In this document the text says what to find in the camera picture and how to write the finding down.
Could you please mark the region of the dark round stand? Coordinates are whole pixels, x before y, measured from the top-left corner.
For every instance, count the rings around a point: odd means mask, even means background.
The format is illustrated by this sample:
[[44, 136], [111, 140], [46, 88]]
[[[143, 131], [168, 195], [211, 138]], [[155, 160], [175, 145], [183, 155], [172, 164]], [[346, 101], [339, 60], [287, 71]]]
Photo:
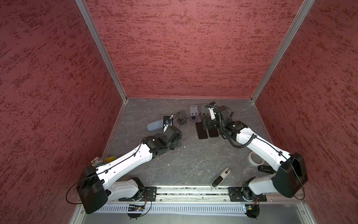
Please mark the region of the dark round stand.
[[176, 118], [176, 121], [179, 125], [185, 125], [188, 122], [188, 116], [184, 110], [181, 110], [179, 115]]

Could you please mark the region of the grey round stand front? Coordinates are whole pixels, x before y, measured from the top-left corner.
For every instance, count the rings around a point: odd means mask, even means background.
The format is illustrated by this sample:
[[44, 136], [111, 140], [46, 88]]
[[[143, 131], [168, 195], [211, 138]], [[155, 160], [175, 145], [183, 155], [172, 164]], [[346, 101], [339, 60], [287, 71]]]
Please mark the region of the grey round stand front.
[[191, 105], [189, 109], [190, 109], [189, 121], [194, 123], [199, 122], [200, 118], [199, 118], [198, 107], [196, 105]]

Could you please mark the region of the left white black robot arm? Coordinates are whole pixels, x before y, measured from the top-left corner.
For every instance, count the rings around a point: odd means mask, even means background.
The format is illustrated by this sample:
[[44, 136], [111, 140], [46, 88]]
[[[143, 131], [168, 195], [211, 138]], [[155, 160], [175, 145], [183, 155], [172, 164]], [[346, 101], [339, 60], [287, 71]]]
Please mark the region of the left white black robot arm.
[[145, 187], [137, 178], [115, 184], [136, 167], [181, 146], [182, 132], [169, 126], [163, 133], [145, 137], [124, 156], [99, 167], [87, 166], [76, 184], [76, 191], [87, 214], [102, 208], [108, 201], [120, 199], [141, 200]]

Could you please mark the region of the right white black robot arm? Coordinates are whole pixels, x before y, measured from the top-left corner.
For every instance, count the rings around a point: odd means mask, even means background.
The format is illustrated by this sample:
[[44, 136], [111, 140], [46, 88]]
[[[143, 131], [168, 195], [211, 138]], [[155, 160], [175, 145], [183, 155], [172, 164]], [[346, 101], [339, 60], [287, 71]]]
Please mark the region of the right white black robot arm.
[[274, 171], [264, 177], [253, 177], [242, 186], [245, 201], [256, 200], [260, 195], [279, 193], [293, 198], [304, 189], [308, 181], [304, 158], [299, 153], [291, 154], [266, 141], [241, 121], [234, 121], [233, 111], [212, 102], [204, 106], [209, 111], [207, 126], [215, 127], [218, 133], [236, 149], [248, 148], [261, 157]]

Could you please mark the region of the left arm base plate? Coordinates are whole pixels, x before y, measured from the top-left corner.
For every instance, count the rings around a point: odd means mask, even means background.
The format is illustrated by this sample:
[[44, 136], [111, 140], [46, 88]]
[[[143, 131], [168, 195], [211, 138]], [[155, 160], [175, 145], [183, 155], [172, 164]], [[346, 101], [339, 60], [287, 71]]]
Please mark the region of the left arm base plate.
[[145, 202], [150, 199], [152, 202], [156, 200], [157, 187], [149, 186], [144, 189], [139, 189], [139, 191], [131, 198], [120, 198], [120, 202]]

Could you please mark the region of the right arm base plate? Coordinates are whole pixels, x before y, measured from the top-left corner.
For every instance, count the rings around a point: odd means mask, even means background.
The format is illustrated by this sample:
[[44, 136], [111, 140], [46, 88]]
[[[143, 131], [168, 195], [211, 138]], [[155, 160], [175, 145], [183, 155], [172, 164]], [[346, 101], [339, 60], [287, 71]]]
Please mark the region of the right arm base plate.
[[246, 190], [242, 190], [242, 187], [228, 187], [228, 195], [231, 202], [267, 202], [267, 198], [264, 194], [255, 195], [246, 193]]

